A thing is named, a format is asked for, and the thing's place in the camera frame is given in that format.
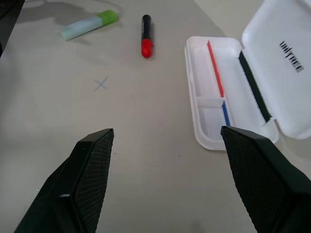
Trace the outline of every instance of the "blue x mark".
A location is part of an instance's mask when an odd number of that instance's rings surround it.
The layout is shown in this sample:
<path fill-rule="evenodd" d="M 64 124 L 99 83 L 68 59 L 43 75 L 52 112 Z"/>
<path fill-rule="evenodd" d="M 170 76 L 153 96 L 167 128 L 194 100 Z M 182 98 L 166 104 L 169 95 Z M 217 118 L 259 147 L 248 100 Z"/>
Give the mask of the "blue x mark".
<path fill-rule="evenodd" d="M 97 91 L 97 89 L 100 88 L 100 87 L 105 88 L 107 90 L 107 87 L 104 86 L 104 82 L 106 82 L 107 79 L 108 79 L 108 76 L 102 82 L 100 82 L 97 79 L 95 79 L 94 81 L 97 82 L 99 84 L 99 86 L 94 91 Z"/>

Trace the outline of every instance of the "table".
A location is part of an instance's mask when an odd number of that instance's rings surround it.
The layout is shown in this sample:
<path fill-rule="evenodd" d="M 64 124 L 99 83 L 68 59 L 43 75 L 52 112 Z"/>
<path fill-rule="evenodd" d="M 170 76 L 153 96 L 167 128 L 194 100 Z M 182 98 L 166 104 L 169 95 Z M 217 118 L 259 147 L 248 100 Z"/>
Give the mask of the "table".
<path fill-rule="evenodd" d="M 196 1 L 204 11 L 221 6 Z M 119 22 L 61 38 L 65 25 L 107 9 Z M 192 0 L 26 1 L 0 59 L 2 232 L 16 228 L 75 143 L 104 128 L 115 139 L 97 232 L 256 232 L 226 153 L 202 148 L 193 133 L 186 40 L 225 36 L 233 20 L 212 14 L 222 31 L 204 11 Z M 155 25 L 151 60 L 140 54 L 144 14 Z M 309 143 L 278 146 L 311 177 Z"/>

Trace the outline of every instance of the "red marker cap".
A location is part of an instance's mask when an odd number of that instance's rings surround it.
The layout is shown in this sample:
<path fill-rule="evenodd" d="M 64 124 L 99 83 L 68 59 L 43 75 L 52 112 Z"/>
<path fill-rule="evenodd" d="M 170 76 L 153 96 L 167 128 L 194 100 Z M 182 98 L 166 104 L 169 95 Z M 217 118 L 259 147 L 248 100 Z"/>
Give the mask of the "red marker cap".
<path fill-rule="evenodd" d="M 141 41 L 141 55 L 144 58 L 149 58 L 152 55 L 152 41 L 150 39 L 143 39 Z"/>

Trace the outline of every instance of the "red marker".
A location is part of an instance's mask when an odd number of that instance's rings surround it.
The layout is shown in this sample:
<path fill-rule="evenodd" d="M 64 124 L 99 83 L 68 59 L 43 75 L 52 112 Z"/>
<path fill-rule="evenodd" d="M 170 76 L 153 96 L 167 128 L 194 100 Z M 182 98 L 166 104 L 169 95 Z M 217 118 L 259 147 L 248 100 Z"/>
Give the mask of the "red marker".
<path fill-rule="evenodd" d="M 152 55 L 151 41 L 151 17 L 144 15 L 141 24 L 141 55 L 144 58 L 149 58 Z"/>

